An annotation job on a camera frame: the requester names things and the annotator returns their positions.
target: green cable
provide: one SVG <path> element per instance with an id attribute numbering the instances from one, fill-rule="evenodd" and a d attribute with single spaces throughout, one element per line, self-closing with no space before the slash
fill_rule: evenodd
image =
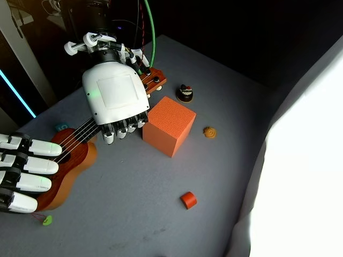
<path id="1" fill-rule="evenodd" d="M 152 31 L 152 53 L 151 53 L 151 60 L 150 60 L 150 67 L 154 65 L 154 60 L 155 60 L 155 51 L 156 51 L 156 38 L 155 38 L 155 27 L 154 27 L 154 21 L 152 19 L 150 7 L 148 4 L 148 0 L 144 0 L 146 10 L 148 11 L 149 14 L 149 19 L 150 19 L 150 24 L 151 24 L 151 31 Z"/>

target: ukulele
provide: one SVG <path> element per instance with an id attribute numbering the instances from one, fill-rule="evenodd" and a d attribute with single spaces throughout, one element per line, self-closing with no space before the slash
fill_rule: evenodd
<path id="1" fill-rule="evenodd" d="M 167 82 L 160 70 L 154 68 L 150 68 L 150 70 L 149 76 L 146 74 L 140 76 L 142 82 L 148 85 L 147 95 Z M 55 209 L 67 199 L 77 176 L 92 166 L 96 160 L 97 153 L 93 138 L 100 130 L 101 127 L 96 124 L 93 118 L 90 118 L 76 130 L 66 128 L 53 137 L 51 142 L 62 147 L 62 154 L 53 159 L 58 163 L 59 169 L 57 173 L 49 176 L 51 180 L 50 190 L 36 198 L 38 202 L 36 211 Z"/>

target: blue light strip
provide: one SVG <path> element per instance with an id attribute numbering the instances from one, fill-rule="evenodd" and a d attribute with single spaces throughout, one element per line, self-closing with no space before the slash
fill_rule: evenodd
<path id="1" fill-rule="evenodd" d="M 21 96 L 19 95 L 19 93 L 16 91 L 16 89 L 12 86 L 12 84 L 10 83 L 10 81 L 6 78 L 5 74 L 2 72 L 2 70 L 0 70 L 0 75 L 1 77 L 5 80 L 5 82 L 7 83 L 7 85 L 12 89 L 13 93 L 17 96 L 17 98 L 21 101 L 21 103 L 23 104 L 23 106 L 25 106 L 26 110 L 28 110 L 28 112 L 32 115 L 33 118 L 36 117 L 36 115 L 33 113 L 33 111 L 30 109 L 30 107 L 26 104 L 26 102 L 24 101 L 23 98 L 21 98 Z"/>

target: gray table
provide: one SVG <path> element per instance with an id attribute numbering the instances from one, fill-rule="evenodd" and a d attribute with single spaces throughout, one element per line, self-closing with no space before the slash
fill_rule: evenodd
<path id="1" fill-rule="evenodd" d="M 176 100 L 180 84 L 194 90 L 185 106 L 197 117 L 174 158 L 143 142 L 140 131 L 110 146 L 99 138 L 96 163 L 61 207 L 46 212 L 52 225 L 0 213 L 2 256 L 222 256 L 260 148 L 254 117 L 265 88 L 165 36 L 155 67 L 168 82 L 151 106 L 165 95 Z M 89 117 L 80 89 L 20 131 L 49 140 L 56 124 L 77 127 Z M 218 130 L 216 139 L 203 136 L 205 126 Z M 187 191 L 198 199 L 190 210 L 179 200 Z"/>

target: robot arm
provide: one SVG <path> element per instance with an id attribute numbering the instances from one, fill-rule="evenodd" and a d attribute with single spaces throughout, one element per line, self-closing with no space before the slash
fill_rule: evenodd
<path id="1" fill-rule="evenodd" d="M 68 42 L 64 49 L 71 56 L 79 51 L 87 52 L 92 60 L 93 67 L 83 74 L 83 88 L 92 116 L 101 125 L 105 142 L 111 144 L 115 137 L 123 139 L 147 122 L 150 106 L 139 74 L 149 63 L 140 49 L 127 48 L 111 32 L 106 18 L 109 16 L 107 0 L 79 1 L 71 13 L 70 7 L 68 10 L 71 23 L 80 26 L 73 29 L 77 28 L 76 38 L 82 42 Z M 86 20 L 75 10 L 90 16 Z"/>
<path id="2" fill-rule="evenodd" d="M 25 134 L 0 134 L 0 211 L 34 212 L 38 203 L 28 194 L 48 191 L 51 180 L 40 175 L 55 174 L 58 164 L 33 155 L 58 156 L 61 152 L 61 146 Z"/>

